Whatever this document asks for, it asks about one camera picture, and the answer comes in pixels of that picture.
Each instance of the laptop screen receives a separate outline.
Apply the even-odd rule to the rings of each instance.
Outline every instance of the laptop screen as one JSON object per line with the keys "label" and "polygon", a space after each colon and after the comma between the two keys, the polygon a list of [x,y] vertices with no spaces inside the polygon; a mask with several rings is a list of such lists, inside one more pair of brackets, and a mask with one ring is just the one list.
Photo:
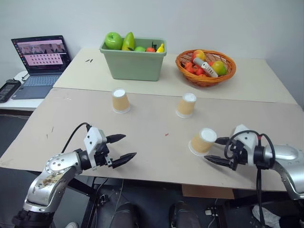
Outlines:
{"label": "laptop screen", "polygon": [[70,56],[62,36],[12,39],[29,73],[63,72]]}

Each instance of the green plastic bin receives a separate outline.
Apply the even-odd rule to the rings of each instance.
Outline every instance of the green plastic bin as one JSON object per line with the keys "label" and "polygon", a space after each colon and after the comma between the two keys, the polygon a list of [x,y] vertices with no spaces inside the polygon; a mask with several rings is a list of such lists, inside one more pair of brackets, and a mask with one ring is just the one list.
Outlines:
{"label": "green plastic bin", "polygon": [[152,47],[152,42],[157,45],[157,48],[163,43],[165,51],[155,53],[109,50],[103,42],[100,52],[104,54],[112,77],[115,79],[157,81],[160,77],[163,57],[167,54],[166,41],[160,38],[136,38],[135,47]]}

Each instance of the wicker basket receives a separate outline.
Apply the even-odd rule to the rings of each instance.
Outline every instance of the wicker basket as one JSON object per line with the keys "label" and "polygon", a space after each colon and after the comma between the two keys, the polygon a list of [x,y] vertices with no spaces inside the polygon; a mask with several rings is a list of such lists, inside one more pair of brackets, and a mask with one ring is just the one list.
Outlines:
{"label": "wicker basket", "polygon": [[218,60],[222,61],[225,67],[227,68],[227,74],[219,77],[209,77],[209,76],[201,77],[192,74],[188,72],[184,68],[184,66],[186,63],[191,61],[192,53],[194,51],[195,50],[184,51],[183,53],[179,54],[175,60],[178,69],[183,73],[184,77],[193,84],[196,84],[201,87],[215,86],[220,82],[230,79],[236,72],[237,69],[236,64],[231,58],[217,51],[203,50],[203,52],[206,55],[206,61],[207,62],[218,61]]}

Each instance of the table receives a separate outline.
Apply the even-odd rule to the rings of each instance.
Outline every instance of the table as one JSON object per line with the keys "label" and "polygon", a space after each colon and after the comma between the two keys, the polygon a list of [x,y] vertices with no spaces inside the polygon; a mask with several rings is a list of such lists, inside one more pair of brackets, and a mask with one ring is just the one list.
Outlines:
{"label": "table", "polygon": [[[193,155],[188,142],[194,134],[202,127],[211,127],[218,136],[227,136],[236,125],[245,124],[267,133],[275,144],[303,148],[303,125],[299,124],[303,112],[295,104],[198,98],[193,117],[181,119],[175,114],[180,97],[131,93],[128,97],[131,111],[116,114],[111,92],[53,88],[1,157],[0,166],[41,171],[81,122],[102,129],[106,135],[127,135],[109,145],[113,158],[137,152],[130,162],[115,170],[98,167],[84,172],[92,176],[253,190],[255,167],[239,165],[232,171]],[[85,128],[75,134],[67,151],[84,148],[84,136]],[[210,154],[223,156],[223,149],[214,146]],[[264,190],[285,190],[274,171],[263,172],[262,186]]]}
{"label": "table", "polygon": [[79,51],[54,84],[58,88],[112,91],[124,88],[129,93],[182,96],[185,92],[197,97],[296,104],[296,101],[263,59],[234,58],[235,75],[210,88],[190,84],[175,64],[175,54],[164,57],[157,82],[113,79],[105,57],[97,48]]}
{"label": "table", "polygon": [[[19,80],[23,84],[24,82],[22,81],[22,77],[27,73],[27,71],[21,71],[14,77],[14,79]],[[13,100],[10,98],[7,102],[0,103],[0,109],[34,111],[42,101],[43,99]]]}

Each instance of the upside-down paper cup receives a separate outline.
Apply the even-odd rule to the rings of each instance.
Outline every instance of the upside-down paper cup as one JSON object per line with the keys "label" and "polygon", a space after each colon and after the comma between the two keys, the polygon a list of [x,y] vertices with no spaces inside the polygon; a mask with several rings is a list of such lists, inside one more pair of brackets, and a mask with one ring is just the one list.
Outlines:
{"label": "upside-down paper cup", "polygon": [[210,128],[203,128],[196,136],[189,142],[190,151],[197,156],[205,156],[209,149],[217,139],[217,134]]}
{"label": "upside-down paper cup", "polygon": [[196,96],[194,94],[185,93],[177,105],[177,109],[175,111],[176,115],[183,119],[190,118],[194,110],[195,102]]}
{"label": "upside-down paper cup", "polygon": [[130,104],[125,93],[125,90],[122,88],[117,88],[112,92],[112,102],[114,112],[119,114],[124,114],[130,111]]}

